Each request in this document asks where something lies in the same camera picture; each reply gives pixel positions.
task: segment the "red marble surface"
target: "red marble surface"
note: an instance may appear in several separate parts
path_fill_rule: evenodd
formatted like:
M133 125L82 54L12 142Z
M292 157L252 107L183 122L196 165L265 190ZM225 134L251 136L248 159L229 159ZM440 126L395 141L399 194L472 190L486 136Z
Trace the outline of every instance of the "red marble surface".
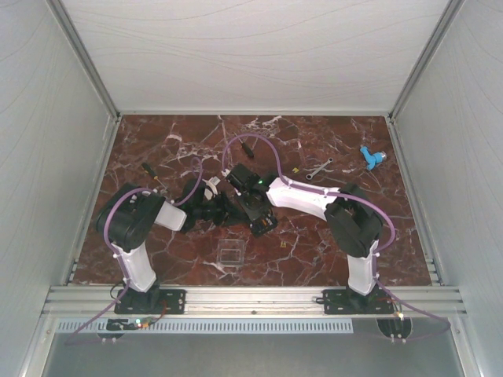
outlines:
M161 187L140 167L148 162L174 197L181 195L185 180L192 177L190 160L204 161L204 178L219 175L222 150L233 133L258 133L277 147L283 171L297 181L327 158L334 162L311 182L321 186L343 186L352 181L392 218L397 231L395 243L381 253L378 269L389 285L431 283L402 176L382 117L331 116L143 116L123 118L108 162L94 215L125 182L151 189ZM229 164L244 163L258 174L275 171L272 152L265 143L252 139L255 160L250 160L238 143L232 145ZM367 171L359 152L361 145L373 152L384 151L387 160ZM231 193L221 183L218 188ZM245 225L215 228L201 223L187 234L157 225L147 239L154 270L165 284L187 285L345 285L348 271L345 254L332 239L327 224L295 210L274 209L279 226L255 238ZM382 241L388 237L385 229ZM221 239L246 241L244 264L225 267L217 263ZM74 283L112 284L120 280L119 265L103 239L90 229L86 235Z

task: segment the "small metal part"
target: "small metal part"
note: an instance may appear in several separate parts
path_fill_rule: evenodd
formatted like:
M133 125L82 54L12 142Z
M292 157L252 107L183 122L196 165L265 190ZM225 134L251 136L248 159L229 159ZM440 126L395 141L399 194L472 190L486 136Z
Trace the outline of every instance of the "small metal part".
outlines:
M319 168L317 168L317 169L316 169L313 173L308 174L308 175L306 176L306 179L307 179L308 181L310 181L311 179L313 179L313 177L314 177L316 174L318 174L320 171L322 171L323 169L325 169L325 167L326 167L327 165L329 165L331 162L333 162L333 158L327 159L327 162L326 162L326 163L324 163L324 164L323 164L323 165L321 165Z
M164 190L166 191L166 193L170 193L170 190L167 188L167 186L160 181L159 179L159 176L157 175L157 173L154 171L153 168L150 167L150 165L148 165L147 163L142 163L141 164L141 167L143 168L143 170L154 180L154 181L157 181L161 186L164 187Z

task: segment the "black mounting bracket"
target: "black mounting bracket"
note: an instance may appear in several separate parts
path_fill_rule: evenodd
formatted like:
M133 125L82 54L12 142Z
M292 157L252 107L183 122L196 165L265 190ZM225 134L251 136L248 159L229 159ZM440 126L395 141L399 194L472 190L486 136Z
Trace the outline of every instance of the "black mounting bracket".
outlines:
M410 318L378 318L377 327L382 335L393 340L405 340L412 334Z
M153 286L145 293L129 289L116 304L115 314L162 314L173 315L185 312L183 289L163 289Z
M366 296L351 290L325 289L317 302L323 304L325 314L393 314L393 302L386 293L375 286Z

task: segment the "enclosure wall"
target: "enclosure wall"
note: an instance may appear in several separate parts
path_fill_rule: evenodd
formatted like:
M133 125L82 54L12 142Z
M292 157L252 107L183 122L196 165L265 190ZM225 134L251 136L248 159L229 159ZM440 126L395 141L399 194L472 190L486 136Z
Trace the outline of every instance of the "enclosure wall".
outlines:
M389 112L447 0L64 0L125 112Z
M2 1L0 35L0 375L15 376L113 127L45 2Z
M484 375L503 358L503 5L466 0L398 115L446 282L459 285Z

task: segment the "screwdriver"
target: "screwdriver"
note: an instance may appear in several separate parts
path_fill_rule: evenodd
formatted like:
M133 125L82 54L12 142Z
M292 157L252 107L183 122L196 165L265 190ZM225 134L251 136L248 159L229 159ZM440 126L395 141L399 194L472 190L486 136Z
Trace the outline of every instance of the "screwdriver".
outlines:
M170 190L166 187L166 185L165 185L163 182L161 182L161 181L159 180L159 177L157 176L157 173L154 171L154 169L153 169L153 168L151 168L151 167L150 167L150 165L148 165L147 163L143 163L143 164L141 165L141 167L143 168L143 170L144 170L144 171L145 171L145 172L146 172L146 173L147 173L150 177L152 177L153 179L155 179L156 181L158 181L158 182L161 184L161 186L163 186L163 187L164 187L164 189L166 190L166 192L169 192L169 191L170 191Z
M237 136L237 140L239 140L239 142L241 143L241 147L243 148L244 153L246 153L246 156L250 157L251 159L254 159L255 154L253 153L252 149L248 146L248 144L243 142L239 136Z

